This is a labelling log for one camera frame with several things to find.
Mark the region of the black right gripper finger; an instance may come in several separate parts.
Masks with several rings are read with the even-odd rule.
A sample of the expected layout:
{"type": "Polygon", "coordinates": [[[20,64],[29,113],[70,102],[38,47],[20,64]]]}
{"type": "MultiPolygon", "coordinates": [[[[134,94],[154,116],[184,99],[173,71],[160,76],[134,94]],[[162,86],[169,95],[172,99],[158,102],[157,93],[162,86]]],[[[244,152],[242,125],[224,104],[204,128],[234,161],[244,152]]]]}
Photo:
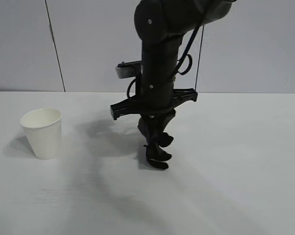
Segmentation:
{"type": "Polygon", "coordinates": [[[140,133],[145,137],[147,144],[152,145],[154,143],[154,118],[150,116],[141,116],[138,122],[138,129],[140,133]]]}
{"type": "Polygon", "coordinates": [[[175,117],[176,111],[172,109],[171,111],[159,115],[155,120],[154,133],[153,136],[158,139],[164,133],[166,126],[175,117]]]}

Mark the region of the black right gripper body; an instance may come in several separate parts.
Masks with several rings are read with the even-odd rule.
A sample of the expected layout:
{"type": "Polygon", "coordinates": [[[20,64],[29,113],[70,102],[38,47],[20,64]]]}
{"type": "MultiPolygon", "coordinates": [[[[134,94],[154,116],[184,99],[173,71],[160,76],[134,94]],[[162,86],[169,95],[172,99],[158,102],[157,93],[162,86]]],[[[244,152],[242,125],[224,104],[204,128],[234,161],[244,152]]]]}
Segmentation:
{"type": "Polygon", "coordinates": [[[189,89],[161,89],[158,92],[151,92],[144,95],[130,96],[130,88],[135,82],[132,81],[127,88],[127,99],[110,106],[113,120],[131,114],[158,115],[164,114],[186,101],[197,100],[198,93],[193,88],[189,89]]]}

